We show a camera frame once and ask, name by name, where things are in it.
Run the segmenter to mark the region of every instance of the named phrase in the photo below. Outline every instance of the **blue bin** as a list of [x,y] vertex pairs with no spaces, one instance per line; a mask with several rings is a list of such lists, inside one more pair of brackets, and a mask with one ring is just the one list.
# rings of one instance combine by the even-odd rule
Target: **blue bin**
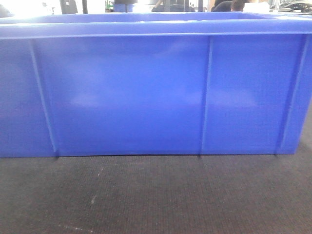
[[133,4],[114,4],[114,12],[133,12]]
[[293,154],[311,34],[242,12],[1,19],[0,156]]

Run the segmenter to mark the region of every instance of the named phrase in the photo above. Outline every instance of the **floor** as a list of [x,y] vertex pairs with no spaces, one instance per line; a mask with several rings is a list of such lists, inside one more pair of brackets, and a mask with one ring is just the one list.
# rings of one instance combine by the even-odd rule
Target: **floor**
[[312,107],[295,155],[0,159],[1,234],[312,234]]

